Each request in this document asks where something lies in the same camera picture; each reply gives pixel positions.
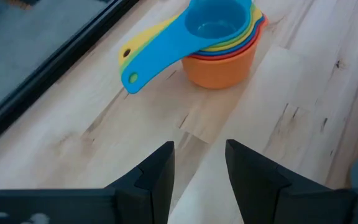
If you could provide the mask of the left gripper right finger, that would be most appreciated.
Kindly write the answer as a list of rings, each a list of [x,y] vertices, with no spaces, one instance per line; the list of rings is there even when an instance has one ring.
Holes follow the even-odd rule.
[[[244,223],[358,223],[358,189],[325,187],[234,139],[225,158]]]

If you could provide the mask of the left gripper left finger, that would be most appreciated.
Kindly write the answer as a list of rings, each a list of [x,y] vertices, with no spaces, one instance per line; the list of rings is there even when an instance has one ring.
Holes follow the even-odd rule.
[[[167,141],[101,189],[0,190],[0,223],[166,223],[174,178]]]

